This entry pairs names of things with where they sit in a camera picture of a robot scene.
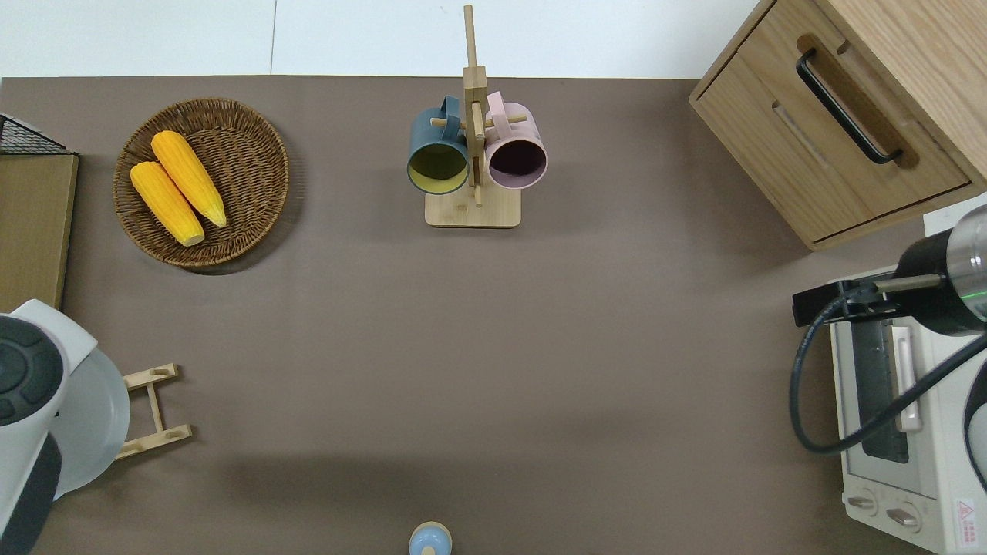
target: mug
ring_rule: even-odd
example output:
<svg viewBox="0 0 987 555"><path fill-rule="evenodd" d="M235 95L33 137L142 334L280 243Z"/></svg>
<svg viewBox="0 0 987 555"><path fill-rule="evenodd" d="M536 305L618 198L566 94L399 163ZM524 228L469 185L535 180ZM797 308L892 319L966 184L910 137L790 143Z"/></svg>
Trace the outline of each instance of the mug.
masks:
<svg viewBox="0 0 987 555"><path fill-rule="evenodd" d="M503 101L500 91L487 96L491 110L487 119L487 173L494 183L508 189L526 189L538 183L548 169L548 155L531 111ZM511 123L507 118L525 116L527 120Z"/></svg>
<svg viewBox="0 0 987 555"><path fill-rule="evenodd" d="M445 119L445 126L432 125L432 118ZM466 183L469 155L459 122L459 99L446 96L440 108L425 110L412 123L408 178L425 193L445 195Z"/></svg>

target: black wire basket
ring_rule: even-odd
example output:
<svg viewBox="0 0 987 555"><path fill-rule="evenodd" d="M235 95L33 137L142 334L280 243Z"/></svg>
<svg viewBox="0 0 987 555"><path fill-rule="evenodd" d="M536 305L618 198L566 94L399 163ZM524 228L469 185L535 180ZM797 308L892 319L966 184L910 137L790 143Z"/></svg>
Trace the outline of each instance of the black wire basket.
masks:
<svg viewBox="0 0 987 555"><path fill-rule="evenodd" d="M0 114L0 154L75 154L26 125Z"/></svg>

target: round woven basket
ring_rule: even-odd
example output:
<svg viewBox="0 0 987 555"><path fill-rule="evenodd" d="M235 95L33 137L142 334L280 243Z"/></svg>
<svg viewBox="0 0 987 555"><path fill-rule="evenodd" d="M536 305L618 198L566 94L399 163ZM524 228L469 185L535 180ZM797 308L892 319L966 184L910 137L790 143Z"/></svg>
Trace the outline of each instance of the round woven basket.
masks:
<svg viewBox="0 0 987 555"><path fill-rule="evenodd" d="M226 210L226 227L196 214L205 239L183 247L158 222L130 182L130 168L155 160L151 138L169 129L185 136L205 166ZM251 108L228 99L177 103L140 126L114 172L114 206L126 234L145 253L183 268L229 262L269 233L288 194L288 156L277 131Z"/></svg>

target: warning label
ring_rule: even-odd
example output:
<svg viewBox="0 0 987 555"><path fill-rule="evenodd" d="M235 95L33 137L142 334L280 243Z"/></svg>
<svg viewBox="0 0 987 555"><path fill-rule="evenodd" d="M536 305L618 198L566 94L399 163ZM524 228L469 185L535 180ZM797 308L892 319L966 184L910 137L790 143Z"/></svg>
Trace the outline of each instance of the warning label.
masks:
<svg viewBox="0 0 987 555"><path fill-rule="evenodd" d="M959 547L978 547L976 506L972 499L956 500L956 533Z"/></svg>

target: oven door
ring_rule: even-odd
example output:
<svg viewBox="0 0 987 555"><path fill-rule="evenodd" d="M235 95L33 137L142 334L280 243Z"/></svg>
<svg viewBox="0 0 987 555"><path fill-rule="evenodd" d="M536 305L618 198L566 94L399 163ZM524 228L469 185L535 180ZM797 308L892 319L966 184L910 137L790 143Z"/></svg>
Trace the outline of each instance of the oven door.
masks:
<svg viewBox="0 0 987 555"><path fill-rule="evenodd" d="M840 437L867 422L930 369L912 318L831 326ZM845 472L930 499L939 496L930 395L845 453Z"/></svg>

